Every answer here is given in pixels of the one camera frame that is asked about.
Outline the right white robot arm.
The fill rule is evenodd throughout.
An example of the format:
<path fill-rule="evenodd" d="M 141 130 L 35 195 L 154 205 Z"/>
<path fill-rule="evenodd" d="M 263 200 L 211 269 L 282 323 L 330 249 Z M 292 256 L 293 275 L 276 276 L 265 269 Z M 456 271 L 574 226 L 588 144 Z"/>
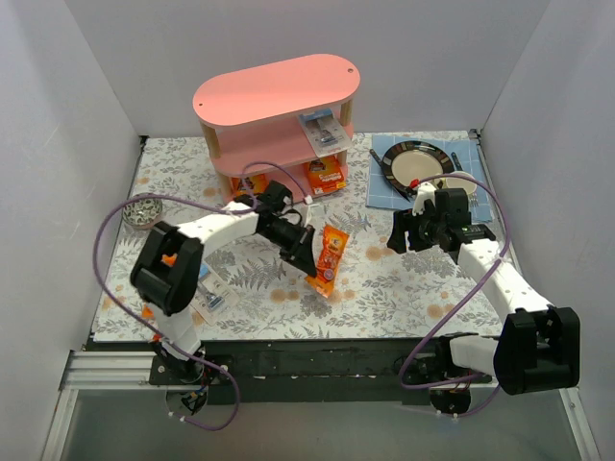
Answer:
<path fill-rule="evenodd" d="M 449 383 L 473 371 L 496 378 L 509 395 L 571 388 L 580 377 L 580 319 L 538 294 L 505 261 L 506 248 L 472 221 L 461 188 L 418 186 L 413 208 L 397 211 L 387 242 L 397 254 L 439 247 L 477 284 L 503 323 L 497 339 L 473 333 L 443 338 L 436 373 Z"/>

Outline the clear blister razor pack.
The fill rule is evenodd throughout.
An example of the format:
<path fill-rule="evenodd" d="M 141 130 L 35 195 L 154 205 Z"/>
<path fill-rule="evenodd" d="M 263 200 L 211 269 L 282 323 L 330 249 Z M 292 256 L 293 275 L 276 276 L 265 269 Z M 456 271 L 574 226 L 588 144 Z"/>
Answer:
<path fill-rule="evenodd" d="M 318 158 L 337 155 L 352 147 L 352 139 L 331 109 L 300 114 L 298 120 Z"/>

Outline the small orange Gillette Fusion box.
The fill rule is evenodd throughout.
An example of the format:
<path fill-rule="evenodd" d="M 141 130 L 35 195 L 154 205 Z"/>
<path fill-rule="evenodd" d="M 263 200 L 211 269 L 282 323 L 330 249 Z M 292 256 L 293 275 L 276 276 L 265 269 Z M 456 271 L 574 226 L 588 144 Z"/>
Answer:
<path fill-rule="evenodd" d="M 262 193 L 268 185 L 264 174 L 241 178 L 232 178 L 233 194 L 235 197 L 248 194 L 252 191 L 255 195 Z"/>

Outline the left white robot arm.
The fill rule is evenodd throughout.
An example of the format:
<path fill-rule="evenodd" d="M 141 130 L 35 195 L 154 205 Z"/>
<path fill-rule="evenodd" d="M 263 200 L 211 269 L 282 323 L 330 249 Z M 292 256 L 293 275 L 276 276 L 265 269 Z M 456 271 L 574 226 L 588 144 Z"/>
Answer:
<path fill-rule="evenodd" d="M 243 237 L 260 235 L 280 249 L 282 261 L 314 277 L 312 225 L 284 216 L 290 190 L 272 181 L 255 197 L 241 195 L 195 221 L 171 226 L 157 223 L 150 231 L 131 272 L 131 284 L 153 309 L 161 350 L 173 357 L 171 372 L 185 384 L 205 370 L 201 347 L 188 308 L 197 291 L 203 259 Z"/>

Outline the blue card razor pack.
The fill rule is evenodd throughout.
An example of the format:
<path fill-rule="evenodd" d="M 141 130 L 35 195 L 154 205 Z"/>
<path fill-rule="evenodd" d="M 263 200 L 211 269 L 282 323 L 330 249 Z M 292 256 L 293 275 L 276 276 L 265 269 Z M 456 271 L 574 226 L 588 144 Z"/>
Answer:
<path fill-rule="evenodd" d="M 236 307 L 239 296 L 206 263 L 202 263 L 196 291 L 191 302 L 192 309 L 210 326 L 222 319 L 224 314 Z"/>

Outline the large orange Gillette Fusion5 box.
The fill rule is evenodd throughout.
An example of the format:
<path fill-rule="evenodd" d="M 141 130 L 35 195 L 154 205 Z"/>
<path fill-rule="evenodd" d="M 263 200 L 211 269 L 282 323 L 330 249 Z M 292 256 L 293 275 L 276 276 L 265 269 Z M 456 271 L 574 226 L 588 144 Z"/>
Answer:
<path fill-rule="evenodd" d="M 313 195 L 326 195 L 346 187 L 345 174 L 336 156 L 307 162 L 304 171 Z"/>

